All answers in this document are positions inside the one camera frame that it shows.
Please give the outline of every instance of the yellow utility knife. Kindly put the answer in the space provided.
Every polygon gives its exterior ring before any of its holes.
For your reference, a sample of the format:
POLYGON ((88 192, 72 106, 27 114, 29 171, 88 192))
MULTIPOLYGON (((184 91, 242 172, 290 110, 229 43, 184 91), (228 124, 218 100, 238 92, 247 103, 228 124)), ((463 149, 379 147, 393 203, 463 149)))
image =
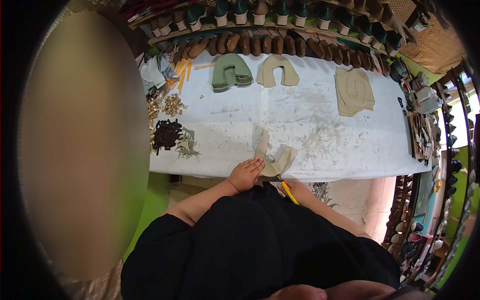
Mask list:
POLYGON ((295 203, 296 205, 299 205, 299 203, 297 202, 297 200, 295 199, 295 197, 292 195, 292 193, 290 193, 290 186, 288 185, 288 183, 282 179, 282 177, 280 176, 280 174, 278 174, 276 176, 276 178, 278 179, 278 181, 282 184, 282 187, 283 187, 283 190, 287 193, 287 196, 290 198, 290 200, 295 203))

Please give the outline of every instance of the black shirt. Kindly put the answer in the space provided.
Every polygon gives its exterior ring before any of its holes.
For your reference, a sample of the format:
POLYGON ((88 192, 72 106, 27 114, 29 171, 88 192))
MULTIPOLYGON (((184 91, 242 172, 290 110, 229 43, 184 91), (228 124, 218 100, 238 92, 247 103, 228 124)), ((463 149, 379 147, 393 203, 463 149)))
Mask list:
POLYGON ((375 241, 264 186, 218 199, 193 227, 168 214, 154 220, 124 263, 123 298, 263 299, 350 280, 399 287, 397 262, 375 241))

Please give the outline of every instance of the white table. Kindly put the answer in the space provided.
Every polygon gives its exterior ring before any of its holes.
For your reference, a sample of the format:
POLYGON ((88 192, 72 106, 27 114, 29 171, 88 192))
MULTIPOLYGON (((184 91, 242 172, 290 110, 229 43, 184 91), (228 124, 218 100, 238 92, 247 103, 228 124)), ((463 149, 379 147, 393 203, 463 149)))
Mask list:
POLYGON ((194 130, 195 149, 202 155, 198 160, 186 160, 178 159, 173 149, 161 150, 158 156, 150 156, 151 171, 227 177, 238 163, 254 155, 263 129, 270 130, 268 154, 278 159, 282 145, 298 151, 283 174, 286 179, 369 179, 431 170, 431 164, 426 167, 411 156, 407 120, 397 101, 403 93, 390 77, 367 72, 374 111, 364 110, 347 118, 338 115, 337 65, 333 61, 284 54, 300 77, 299 85, 280 85, 282 70, 276 68, 277 86, 263 88, 256 83, 256 76, 267 55, 241 56, 252 71, 254 83, 219 94, 212 91, 213 67, 193 70, 212 63, 213 57, 204 51, 193 60, 190 80, 184 82, 180 96, 189 108, 181 116, 160 114, 157 120, 178 118, 184 127, 194 130))

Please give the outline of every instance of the tile floor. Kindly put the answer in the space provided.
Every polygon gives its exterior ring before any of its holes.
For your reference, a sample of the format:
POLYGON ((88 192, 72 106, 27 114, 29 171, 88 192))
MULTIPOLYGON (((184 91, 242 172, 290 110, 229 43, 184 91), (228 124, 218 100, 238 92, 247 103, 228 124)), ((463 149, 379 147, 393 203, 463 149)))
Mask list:
MULTIPOLYGON (((183 176, 182 183, 211 188, 222 180, 183 176)), ((328 198, 332 199, 329 204, 338 204, 333 208, 335 211, 364 227, 377 243, 381 243, 392 207, 395 180, 395 177, 386 177, 329 182, 328 198)), ((180 195, 177 191, 170 193, 169 207, 184 198, 185 195, 180 195)))

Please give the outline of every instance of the hand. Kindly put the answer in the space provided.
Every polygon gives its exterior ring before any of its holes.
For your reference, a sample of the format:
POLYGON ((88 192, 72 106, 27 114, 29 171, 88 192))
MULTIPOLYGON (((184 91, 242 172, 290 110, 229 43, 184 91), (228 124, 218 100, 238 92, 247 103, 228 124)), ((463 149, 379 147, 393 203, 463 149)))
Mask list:
POLYGON ((249 159, 233 169, 228 181, 237 189, 238 192, 245 192, 257 183, 260 172, 264 169, 265 163, 263 158, 256 157, 249 159))
MULTIPOLYGON (((301 182, 298 181, 288 181, 288 185, 290 186, 290 193, 295 197, 295 200, 299 204, 302 204, 306 199, 309 199, 311 197, 315 197, 312 192, 307 188, 307 186, 301 182)), ((283 187, 281 184, 278 184, 276 187, 285 195, 287 196, 287 193, 283 190, 283 187)))

